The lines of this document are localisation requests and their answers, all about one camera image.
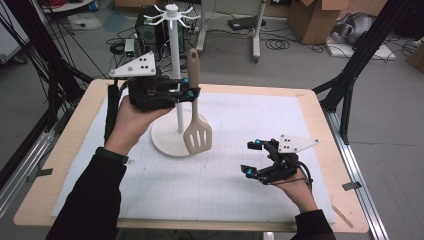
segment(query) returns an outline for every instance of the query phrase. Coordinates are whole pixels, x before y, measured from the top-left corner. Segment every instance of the floor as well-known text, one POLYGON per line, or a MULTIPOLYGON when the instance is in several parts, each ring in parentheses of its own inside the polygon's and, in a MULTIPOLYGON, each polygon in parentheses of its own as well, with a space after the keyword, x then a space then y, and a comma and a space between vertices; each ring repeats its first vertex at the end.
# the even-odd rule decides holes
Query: floor
MULTIPOLYGON (((133 27, 135 18, 110 6, 100 9, 95 16, 102 26, 78 31, 74 37, 100 71, 106 73, 115 62, 105 41, 133 27)), ((230 30, 226 25, 229 18, 215 13, 208 27, 230 30)), ((286 27, 283 19, 268 19, 265 30, 286 27)), ((122 36, 129 36, 131 31, 122 36)), ((290 31, 272 33, 286 35, 290 31)), ((101 76, 69 36, 65 39, 69 41, 77 68, 90 76, 101 76)), ((275 50, 268 49, 266 41, 261 41, 261 57, 255 63, 251 38, 209 32, 201 54, 201 82, 311 89, 336 77, 348 62, 347 58, 330 57, 326 49, 314 51, 309 46, 289 43, 288 49, 275 50)), ((360 75, 354 89, 349 140, 388 237, 418 240, 424 235, 424 177, 421 174, 424 128, 420 127, 424 122, 424 75, 406 62, 402 44, 395 40, 387 43, 396 59, 372 60, 360 75)), ((0 76, 0 167, 3 167, 44 113, 46 102, 30 63, 0 65, 0 76)), ((13 224, 13 215, 29 188, 30 184, 24 185, 1 219, 1 239, 43 239, 46 235, 48 228, 13 224)), ((292 235, 276 233, 275 239, 290 239, 292 235)), ((337 234, 337 237, 372 239, 369 233, 337 234)))

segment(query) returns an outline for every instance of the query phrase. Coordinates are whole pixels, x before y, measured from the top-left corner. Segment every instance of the desk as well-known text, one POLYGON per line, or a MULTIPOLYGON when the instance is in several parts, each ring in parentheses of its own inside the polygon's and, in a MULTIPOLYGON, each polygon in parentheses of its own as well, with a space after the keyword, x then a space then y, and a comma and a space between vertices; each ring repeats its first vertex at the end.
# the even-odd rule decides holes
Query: desk
MULTIPOLYGON (((74 115, 62 133, 44 168, 53 168, 50 176, 38 177, 15 215, 15 223, 25 226, 51 226, 54 217, 52 209, 61 192, 69 166, 78 153, 85 134, 96 116, 112 81, 93 81, 74 115)), ((239 93, 270 96, 297 97, 301 105, 308 131, 320 139, 315 153, 321 167, 333 209, 336 223, 335 232, 364 233, 368 224, 360 203, 353 190, 344 191, 342 184, 350 182, 343 161, 322 113, 316 95, 311 90, 263 88, 244 86, 201 85, 202 92, 239 93)), ((237 230, 237 231, 295 231, 293 224, 257 222, 218 222, 218 221, 177 221, 177 220, 134 220, 119 219, 118 227, 197 229, 197 230, 237 230)))

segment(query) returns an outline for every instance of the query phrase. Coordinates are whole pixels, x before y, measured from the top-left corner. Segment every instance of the cardboard box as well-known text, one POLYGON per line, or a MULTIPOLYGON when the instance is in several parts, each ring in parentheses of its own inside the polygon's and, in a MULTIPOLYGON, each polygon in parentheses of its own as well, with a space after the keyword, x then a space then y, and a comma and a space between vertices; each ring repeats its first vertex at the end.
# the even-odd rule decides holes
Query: cardboard box
POLYGON ((409 56, 407 62, 424 73, 424 43, 409 56))
POLYGON ((287 18, 293 35, 303 44, 324 44, 349 0, 293 0, 287 18))
POLYGON ((139 10, 143 5, 164 6, 164 0, 115 0, 115 6, 119 8, 136 8, 139 10))
POLYGON ((386 5, 387 0, 350 0, 347 10, 341 12, 341 17, 347 13, 367 13, 373 16, 378 16, 381 9, 386 5))
POLYGON ((267 17, 287 17, 289 15, 290 6, 271 4, 272 0, 266 0, 264 16, 267 17))

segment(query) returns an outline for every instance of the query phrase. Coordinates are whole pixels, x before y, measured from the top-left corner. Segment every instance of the white mounting plate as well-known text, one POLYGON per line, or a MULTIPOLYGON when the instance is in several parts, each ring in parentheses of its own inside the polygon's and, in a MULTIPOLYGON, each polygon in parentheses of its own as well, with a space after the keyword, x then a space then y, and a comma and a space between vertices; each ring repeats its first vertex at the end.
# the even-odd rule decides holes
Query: white mounting plate
POLYGON ((110 70, 109 75, 113 78, 154 76, 156 75, 155 54, 150 51, 117 69, 110 70))
POLYGON ((279 153, 297 153, 318 144, 318 139, 281 135, 279 153))

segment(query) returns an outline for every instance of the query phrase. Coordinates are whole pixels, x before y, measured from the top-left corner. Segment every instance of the white stand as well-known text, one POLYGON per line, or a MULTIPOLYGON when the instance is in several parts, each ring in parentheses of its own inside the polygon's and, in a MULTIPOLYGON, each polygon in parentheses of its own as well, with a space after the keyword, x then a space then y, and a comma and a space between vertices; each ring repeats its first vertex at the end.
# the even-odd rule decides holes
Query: white stand
MULTIPOLYGON (((172 59, 172 77, 174 79, 181 79, 180 71, 180 53, 178 44, 178 25, 177 21, 185 28, 189 26, 185 25, 181 18, 197 19, 197 17, 188 17, 183 14, 189 13, 193 8, 185 12, 178 12, 178 6, 175 4, 166 5, 166 11, 160 10, 155 5, 156 10, 161 12, 161 15, 150 17, 144 16, 147 19, 156 19, 162 17, 159 21, 151 23, 150 25, 158 25, 161 22, 168 20, 169 30, 169 41, 171 45, 171 59, 172 59)), ((188 126, 190 121, 184 119, 191 119, 191 112, 188 114, 183 112, 182 105, 179 103, 176 107, 176 114, 167 114, 166 116, 158 119, 152 128, 152 140, 155 146, 165 154, 182 157, 188 156, 189 153, 183 141, 184 126, 188 126)))
MULTIPOLYGON (((170 113, 158 118, 153 122, 151 132, 152 141, 159 151, 169 156, 187 157, 190 156, 190 154, 188 153, 187 147, 182 140, 184 132, 180 133, 176 131, 178 128, 177 122, 175 121, 175 118, 177 117, 176 115, 177 111, 172 110, 170 113)), ((207 122, 205 117, 203 117, 201 114, 199 114, 199 117, 203 121, 207 122)), ((183 119, 184 126, 190 125, 191 110, 183 110, 183 119)))

